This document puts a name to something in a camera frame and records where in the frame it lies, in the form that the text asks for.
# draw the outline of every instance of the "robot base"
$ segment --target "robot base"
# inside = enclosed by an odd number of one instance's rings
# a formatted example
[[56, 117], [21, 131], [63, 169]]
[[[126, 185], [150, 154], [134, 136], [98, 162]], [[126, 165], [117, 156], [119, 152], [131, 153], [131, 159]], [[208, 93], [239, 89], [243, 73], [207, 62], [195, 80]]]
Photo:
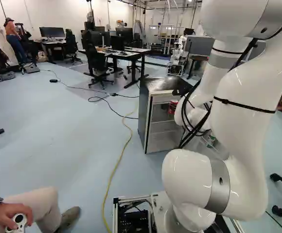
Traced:
[[[185, 229], [177, 220], [175, 213], [172, 209], [172, 204], [165, 192], [153, 193], [150, 196], [137, 197], [137, 198], [114, 198], [113, 199], [113, 233], [121, 233], [121, 219], [127, 214], [135, 212], [127, 212], [128, 210], [137, 207], [143, 203], [149, 203], [151, 207], [148, 210], [148, 226], [142, 230], [142, 233], [191, 233]], [[139, 215], [145, 214], [145, 211], [138, 211]], [[238, 233], [244, 233], [239, 226], [239, 223], [231, 219], [233, 226]], [[217, 215], [215, 222], [204, 231], [204, 233], [230, 233], [222, 216]]]

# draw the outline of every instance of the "black cable tie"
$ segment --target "black cable tie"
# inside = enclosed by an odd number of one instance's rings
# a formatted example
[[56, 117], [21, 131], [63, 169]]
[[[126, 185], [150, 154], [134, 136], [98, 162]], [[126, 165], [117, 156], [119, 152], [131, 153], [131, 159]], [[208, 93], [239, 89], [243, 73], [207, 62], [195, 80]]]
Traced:
[[231, 104], [231, 105], [234, 105], [234, 106], [237, 106], [237, 107], [246, 108], [246, 109], [250, 109], [250, 110], [262, 112], [262, 113], [271, 113], [271, 114], [276, 113], [276, 111], [273, 111], [273, 110], [256, 108], [256, 107], [248, 106], [248, 105], [245, 105], [245, 104], [242, 104], [242, 103], [232, 102], [232, 101], [229, 101], [228, 99], [221, 99], [221, 98], [218, 98], [216, 96], [213, 97], [213, 98], [217, 101], [220, 101], [223, 104]]

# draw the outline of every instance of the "knee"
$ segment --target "knee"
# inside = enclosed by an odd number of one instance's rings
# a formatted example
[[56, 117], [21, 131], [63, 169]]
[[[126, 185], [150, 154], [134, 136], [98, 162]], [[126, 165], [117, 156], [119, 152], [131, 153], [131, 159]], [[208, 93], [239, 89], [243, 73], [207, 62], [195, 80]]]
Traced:
[[54, 202], [58, 201], [58, 191], [54, 187], [48, 187], [44, 189], [45, 194], [49, 199]]

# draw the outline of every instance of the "beige pants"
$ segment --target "beige pants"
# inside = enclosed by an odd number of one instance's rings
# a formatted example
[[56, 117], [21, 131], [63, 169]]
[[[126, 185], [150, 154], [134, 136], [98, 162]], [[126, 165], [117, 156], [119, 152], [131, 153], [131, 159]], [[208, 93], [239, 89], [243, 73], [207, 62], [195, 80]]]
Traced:
[[[58, 193], [52, 188], [42, 188], [4, 199], [5, 203], [22, 203], [30, 206], [34, 221], [42, 233], [53, 233], [61, 223], [61, 214], [58, 207]], [[5, 229], [0, 226], [0, 233]]]

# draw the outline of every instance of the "yellow extension cord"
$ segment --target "yellow extension cord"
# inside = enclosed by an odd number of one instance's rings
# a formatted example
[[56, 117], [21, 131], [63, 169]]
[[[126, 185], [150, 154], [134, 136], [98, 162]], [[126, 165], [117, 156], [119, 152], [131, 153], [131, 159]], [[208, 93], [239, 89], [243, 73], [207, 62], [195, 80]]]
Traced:
[[122, 153], [121, 153], [121, 155], [120, 155], [120, 157], [119, 157], [119, 159], [118, 159], [118, 161], [117, 161], [117, 163], [116, 163], [116, 165], [115, 165], [115, 167], [114, 167], [114, 169], [113, 169], [113, 171], [112, 171], [110, 177], [108, 178], [108, 183], [107, 183], [107, 188], [106, 188], [106, 194], [105, 194], [105, 196], [104, 196], [104, 200], [103, 200], [103, 204], [102, 204], [102, 218], [103, 218], [103, 222], [104, 222], [104, 225], [106, 226], [106, 229], [107, 229], [107, 232], [108, 232], [108, 233], [112, 233], [112, 231], [110, 230], [110, 227], [108, 226], [108, 223], [107, 223], [107, 221], [106, 221], [106, 217], [105, 217], [105, 214], [104, 214], [104, 207], [105, 207], [105, 205], [106, 205], [106, 199], [107, 199], [107, 196], [108, 196], [108, 191], [109, 191], [109, 189], [110, 189], [110, 186], [111, 186], [111, 183], [112, 183], [112, 179], [113, 179], [113, 177], [114, 177], [114, 174], [115, 174], [115, 172], [116, 172], [116, 170], [117, 170], [117, 168], [118, 168], [118, 165], [120, 164], [120, 162], [121, 162], [121, 160], [122, 160], [123, 153], [124, 153], [126, 147], [128, 146], [128, 144], [129, 144], [131, 138], [132, 138], [132, 133], [133, 133], [133, 131], [132, 131], [132, 129], [131, 129], [129, 126], [127, 126], [127, 125], [125, 124], [125, 118], [126, 118], [127, 116], [133, 114], [133, 113], [137, 110], [137, 107], [138, 107], [138, 106], [136, 106], [136, 108], [135, 108], [135, 110], [133, 110], [133, 112], [128, 113], [128, 114], [125, 115], [125, 117], [123, 117], [123, 119], [122, 119], [122, 124], [123, 124], [126, 128], [128, 128], [128, 129], [130, 130], [130, 137], [129, 137], [129, 139], [127, 140], [127, 142], [125, 143], [125, 145], [124, 145], [124, 147], [123, 147], [123, 150], [122, 150]]

